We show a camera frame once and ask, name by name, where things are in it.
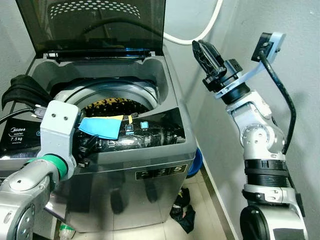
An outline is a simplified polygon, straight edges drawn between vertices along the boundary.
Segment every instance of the white hose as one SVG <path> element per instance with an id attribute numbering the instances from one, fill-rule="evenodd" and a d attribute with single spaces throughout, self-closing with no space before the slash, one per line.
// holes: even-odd
<path id="1" fill-rule="evenodd" d="M 193 40 L 197 41 L 197 40 L 203 39 L 210 32 L 211 28 L 215 24 L 215 21 L 218 17 L 223 1 L 224 0 L 217 0 L 211 19 L 208 25 L 206 26 L 206 28 L 203 30 L 203 32 L 199 36 L 191 40 L 183 40 L 183 39 L 179 39 L 177 37 L 171 36 L 170 34 L 164 32 L 163 38 L 180 45 L 191 45 Z"/>

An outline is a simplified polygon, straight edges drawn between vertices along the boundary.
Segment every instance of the blue cloth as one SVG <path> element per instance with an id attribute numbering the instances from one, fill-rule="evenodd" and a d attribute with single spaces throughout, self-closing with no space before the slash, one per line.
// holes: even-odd
<path id="1" fill-rule="evenodd" d="M 101 139 L 117 140 L 120 125 L 120 119 L 85 117 L 80 123 L 79 130 L 89 135 L 98 135 Z"/>

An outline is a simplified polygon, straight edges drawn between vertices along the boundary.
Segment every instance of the capacity label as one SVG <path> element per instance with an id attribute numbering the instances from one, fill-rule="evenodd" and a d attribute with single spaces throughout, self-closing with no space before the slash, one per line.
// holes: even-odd
<path id="1" fill-rule="evenodd" d="M 136 171 L 135 172 L 135 179 L 151 179 L 157 178 L 162 176 L 168 176 L 173 174 L 182 174 L 186 171 L 187 164 L 172 166 L 172 167 L 165 167 L 159 168 L 155 170 L 145 170 L 145 171 Z"/>
<path id="2" fill-rule="evenodd" d="M 26 132 L 25 128 L 12 127 L 9 132 L 11 144 L 20 144 L 23 140 L 23 136 Z"/>

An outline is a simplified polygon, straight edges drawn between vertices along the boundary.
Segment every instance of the green ring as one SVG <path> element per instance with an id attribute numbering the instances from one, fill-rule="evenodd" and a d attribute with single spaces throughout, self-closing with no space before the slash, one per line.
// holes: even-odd
<path id="1" fill-rule="evenodd" d="M 46 161 L 54 164 L 59 171 L 60 178 L 63 178 L 67 174 L 68 168 L 67 168 L 66 163 L 63 160 L 61 160 L 61 158 L 59 158 L 55 155 L 48 154 L 48 155 L 44 155 L 42 157 L 32 158 L 29 161 L 27 161 L 27 163 L 31 163 L 35 160 L 40 160 L 40 159 L 46 160 Z"/>
<path id="2" fill-rule="evenodd" d="M 70 227 L 70 226 L 65 225 L 65 224 L 62 223 L 62 224 L 60 225 L 60 230 L 63 230 L 63 229 L 75 231 L 72 227 Z"/>

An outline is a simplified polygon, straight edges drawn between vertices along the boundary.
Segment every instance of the midea logo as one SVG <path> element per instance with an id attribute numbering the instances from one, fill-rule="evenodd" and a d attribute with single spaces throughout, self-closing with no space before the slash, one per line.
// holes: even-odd
<path id="1" fill-rule="evenodd" d="M 25 128 L 16 128 L 16 127 L 13 127 L 10 129 L 10 132 L 11 133 L 15 133 L 15 132 L 23 132 L 25 131 L 26 129 Z"/>

